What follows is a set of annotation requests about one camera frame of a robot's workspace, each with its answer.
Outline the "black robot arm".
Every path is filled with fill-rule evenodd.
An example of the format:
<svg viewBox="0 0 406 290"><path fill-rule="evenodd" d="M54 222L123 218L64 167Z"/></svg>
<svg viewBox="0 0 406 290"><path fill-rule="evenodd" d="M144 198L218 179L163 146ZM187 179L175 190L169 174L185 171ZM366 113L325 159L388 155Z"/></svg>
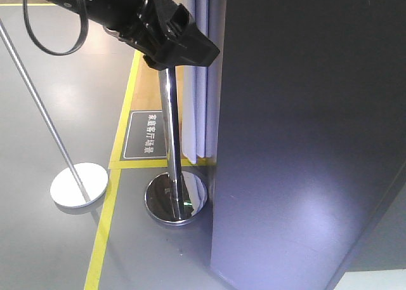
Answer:
<svg viewBox="0 0 406 290"><path fill-rule="evenodd" d="M219 54L191 13L173 0L86 0L86 9L90 20L142 52L155 70L208 67Z"/></svg>

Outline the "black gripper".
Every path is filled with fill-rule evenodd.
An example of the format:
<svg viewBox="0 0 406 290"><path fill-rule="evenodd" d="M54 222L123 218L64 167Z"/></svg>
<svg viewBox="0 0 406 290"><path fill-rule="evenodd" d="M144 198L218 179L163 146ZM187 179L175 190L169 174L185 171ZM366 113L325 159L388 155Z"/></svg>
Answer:
<svg viewBox="0 0 406 290"><path fill-rule="evenodd" d="M191 13L173 0L132 0L124 23L103 26L106 33L143 53L155 70L176 66L208 67L219 48L197 27Z"/></svg>

